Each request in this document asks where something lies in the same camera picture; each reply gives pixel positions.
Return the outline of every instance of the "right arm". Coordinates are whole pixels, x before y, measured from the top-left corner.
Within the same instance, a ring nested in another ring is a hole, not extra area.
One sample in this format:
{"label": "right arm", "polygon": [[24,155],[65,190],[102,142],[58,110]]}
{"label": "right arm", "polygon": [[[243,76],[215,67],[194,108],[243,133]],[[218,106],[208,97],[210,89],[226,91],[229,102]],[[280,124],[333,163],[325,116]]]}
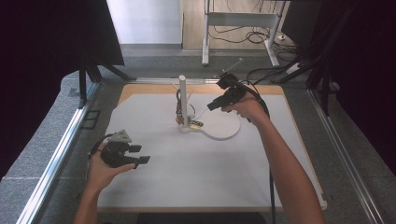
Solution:
{"label": "right arm", "polygon": [[325,223],[318,196],[304,168],[254,96],[247,93],[241,101],[222,110],[236,110],[257,127],[289,223]]}

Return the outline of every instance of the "desk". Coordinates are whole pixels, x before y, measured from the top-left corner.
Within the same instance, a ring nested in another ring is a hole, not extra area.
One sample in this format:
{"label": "desk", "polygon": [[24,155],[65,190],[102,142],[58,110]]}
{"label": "desk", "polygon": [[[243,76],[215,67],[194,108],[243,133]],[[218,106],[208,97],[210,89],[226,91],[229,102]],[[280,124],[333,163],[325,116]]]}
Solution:
{"label": "desk", "polygon": [[[271,120],[305,168],[323,209],[327,203],[282,89],[257,86]],[[223,94],[217,85],[188,85],[197,114]],[[99,212],[262,212],[271,207],[268,162],[260,136],[242,119],[239,133],[216,141],[201,133],[181,133],[175,122],[171,85],[126,85],[107,133],[125,129],[151,156],[148,164],[115,177],[102,191]],[[276,208],[281,204],[276,193]]]}
{"label": "desk", "polygon": [[209,25],[213,26],[249,26],[266,27],[273,29],[268,40],[264,41],[268,56],[273,66],[279,66],[279,62],[272,48],[282,18],[286,1],[280,1],[281,7],[276,14],[261,13],[234,13],[234,12],[210,12],[210,0],[205,0],[205,32],[202,46],[202,65],[209,65]]}

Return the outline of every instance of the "white cylinder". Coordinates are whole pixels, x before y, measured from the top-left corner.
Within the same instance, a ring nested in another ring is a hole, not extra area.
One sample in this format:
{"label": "white cylinder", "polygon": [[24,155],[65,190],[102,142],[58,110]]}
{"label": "white cylinder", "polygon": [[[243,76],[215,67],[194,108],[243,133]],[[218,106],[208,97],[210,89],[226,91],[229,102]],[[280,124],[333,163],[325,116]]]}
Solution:
{"label": "white cylinder", "polygon": [[186,78],[181,75],[178,77],[178,82],[180,84],[180,102],[181,102],[181,115],[184,119],[184,127],[188,126],[188,117],[187,117],[187,88],[186,88]]}

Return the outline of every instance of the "small object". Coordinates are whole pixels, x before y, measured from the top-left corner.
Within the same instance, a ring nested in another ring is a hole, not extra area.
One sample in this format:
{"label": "small object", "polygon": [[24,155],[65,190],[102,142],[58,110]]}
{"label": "small object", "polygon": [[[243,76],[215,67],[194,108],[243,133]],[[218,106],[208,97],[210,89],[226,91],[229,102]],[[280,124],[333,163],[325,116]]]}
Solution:
{"label": "small object", "polygon": [[286,71],[286,73],[287,74],[290,74],[290,73],[293,73],[293,72],[295,72],[295,71],[297,71],[299,68],[301,68],[302,66],[301,66],[301,64],[300,63],[295,63],[291,68],[289,68],[287,71]]}
{"label": "small object", "polygon": [[280,40],[285,40],[286,39],[286,37],[284,35],[280,35],[277,38],[279,38]]}
{"label": "small object", "polygon": [[129,137],[128,133],[124,130],[121,130],[113,135],[108,139],[109,142],[124,142],[124,143],[131,143],[132,139]]}
{"label": "small object", "polygon": [[198,121],[198,120],[192,120],[191,124],[197,125],[197,126],[200,126],[200,127],[204,126],[204,124],[201,121]]}

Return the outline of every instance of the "metal frame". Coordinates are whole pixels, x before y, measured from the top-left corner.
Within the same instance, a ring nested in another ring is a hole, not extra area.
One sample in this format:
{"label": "metal frame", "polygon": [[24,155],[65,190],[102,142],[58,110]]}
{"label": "metal frame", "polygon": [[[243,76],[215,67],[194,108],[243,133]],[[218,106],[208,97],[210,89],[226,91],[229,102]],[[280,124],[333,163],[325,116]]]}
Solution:
{"label": "metal frame", "polygon": [[209,26],[250,26],[266,27],[274,29],[270,38],[264,41],[273,66],[279,66],[274,50],[272,48],[276,36],[277,28],[282,19],[283,9],[286,1],[281,1],[280,8],[276,14],[258,14],[258,13],[232,13],[232,12],[210,12],[210,0],[205,0],[205,33],[204,43],[202,46],[202,65],[209,65]]}
{"label": "metal frame", "polygon": [[50,186],[52,185],[52,182],[55,179],[59,168],[61,167],[62,161],[64,160],[64,157],[70,148],[75,135],[77,134],[78,128],[81,125],[84,116],[91,105],[91,102],[93,101],[94,95],[98,89],[98,85],[99,84],[97,83],[92,83],[88,92],[88,98],[91,100],[88,100],[87,104],[76,110],[73,118],[66,128],[66,131],[64,132],[64,136],[62,137],[55,149],[55,152],[49,160],[49,164],[35,186],[35,190],[23,208],[23,211],[17,221],[18,224],[32,223],[34,221],[35,215],[41,207],[41,204],[44,202],[47,192],[50,190]]}
{"label": "metal frame", "polygon": [[367,217],[369,218],[370,223],[384,223],[384,220],[382,219],[381,215],[378,212],[378,209],[376,208],[373,197],[371,196],[369,190],[366,188],[363,180],[361,179],[361,175],[359,174],[358,170],[352,162],[352,159],[350,159],[347,153],[346,147],[344,146],[340,136],[332,125],[332,120],[321,109],[318,94],[313,90],[308,90],[308,94],[311,97],[312,103],[314,104],[318,115],[323,123],[323,126],[332,141],[332,145],[337,152],[340,162],[343,164],[344,169],[346,170],[346,174],[349,177],[350,183],[356,194],[358,195],[359,200],[361,201],[361,206],[363,207]]}

